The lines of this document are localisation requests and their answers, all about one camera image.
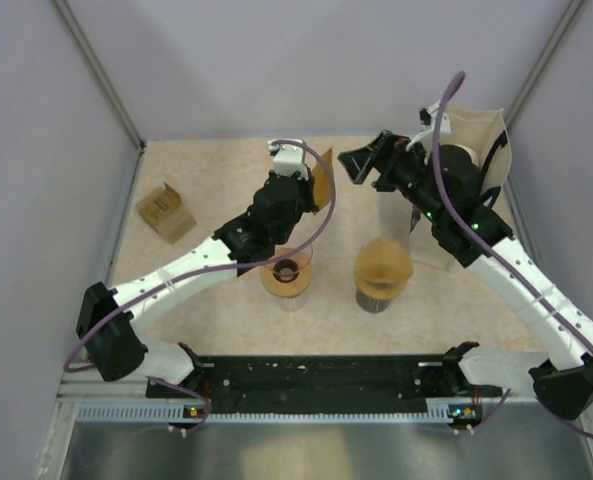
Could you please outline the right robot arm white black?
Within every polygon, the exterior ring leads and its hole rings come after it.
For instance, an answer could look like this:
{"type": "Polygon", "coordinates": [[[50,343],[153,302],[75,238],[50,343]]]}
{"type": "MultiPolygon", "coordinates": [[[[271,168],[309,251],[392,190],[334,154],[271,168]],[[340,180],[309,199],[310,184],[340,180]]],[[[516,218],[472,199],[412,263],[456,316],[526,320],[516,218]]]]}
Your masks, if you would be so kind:
{"type": "Polygon", "coordinates": [[[523,320],[540,352],[512,354],[475,342],[448,351],[445,388],[463,396],[476,386],[531,395],[561,419],[577,419],[593,403],[593,321],[547,278],[512,228],[481,195],[482,170],[471,150],[439,148],[440,168],[420,145],[382,131],[368,145],[338,156],[350,180],[371,171],[378,192],[400,192],[431,224],[432,237],[462,267],[486,282],[523,320]]]}

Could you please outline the brown paper filter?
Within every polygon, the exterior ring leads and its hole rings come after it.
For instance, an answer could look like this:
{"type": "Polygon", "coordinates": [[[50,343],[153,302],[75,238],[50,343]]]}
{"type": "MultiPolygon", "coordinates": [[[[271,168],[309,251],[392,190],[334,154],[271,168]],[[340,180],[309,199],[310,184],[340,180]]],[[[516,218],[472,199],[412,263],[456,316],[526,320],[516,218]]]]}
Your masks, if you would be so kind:
{"type": "Polygon", "coordinates": [[[386,237],[365,244],[354,263],[355,278],[373,283],[398,284],[408,281],[413,274],[413,262],[406,248],[386,237]]]}
{"type": "Polygon", "coordinates": [[[326,171],[329,171],[331,174],[333,174],[333,148],[329,147],[324,153],[320,155],[320,158],[325,164],[325,167],[323,167],[320,162],[315,161],[315,165],[312,170],[312,178],[314,180],[314,203],[318,208],[318,210],[314,212],[314,215],[321,213],[331,202],[331,186],[326,171]]]}

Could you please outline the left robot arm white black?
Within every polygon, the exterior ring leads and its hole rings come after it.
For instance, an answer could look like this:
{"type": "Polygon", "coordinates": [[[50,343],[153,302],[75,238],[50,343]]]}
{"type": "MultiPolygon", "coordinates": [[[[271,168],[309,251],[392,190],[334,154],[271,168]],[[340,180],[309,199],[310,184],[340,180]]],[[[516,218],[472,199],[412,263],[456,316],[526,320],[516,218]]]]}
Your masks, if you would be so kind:
{"type": "Polygon", "coordinates": [[[201,291],[272,258],[305,213],[317,211],[314,180],[271,173],[241,215],[194,249],[131,282],[97,282],[84,293],[76,334],[106,382],[160,378],[181,396],[202,387],[196,354],[182,343],[146,339],[149,325],[201,291]]]}

